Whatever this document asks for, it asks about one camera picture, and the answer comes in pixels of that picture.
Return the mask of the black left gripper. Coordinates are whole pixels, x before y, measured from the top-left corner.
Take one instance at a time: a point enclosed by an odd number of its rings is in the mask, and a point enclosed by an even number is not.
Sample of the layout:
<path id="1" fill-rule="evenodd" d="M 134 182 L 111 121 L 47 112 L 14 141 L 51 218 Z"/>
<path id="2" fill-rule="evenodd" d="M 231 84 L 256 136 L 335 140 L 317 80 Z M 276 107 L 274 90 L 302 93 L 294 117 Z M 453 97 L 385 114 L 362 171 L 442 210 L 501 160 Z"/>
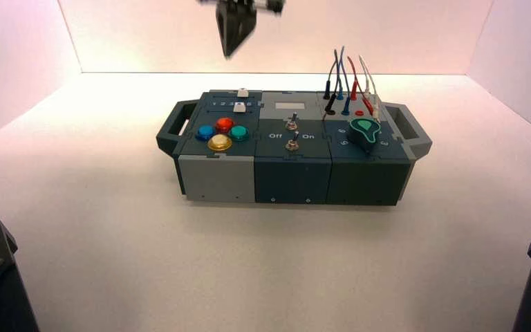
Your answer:
<path id="1" fill-rule="evenodd" d="M 251 35 L 257 24 L 256 10 L 281 13 L 284 0 L 199 0 L 216 5 L 216 22 L 225 57 L 232 56 Z"/>

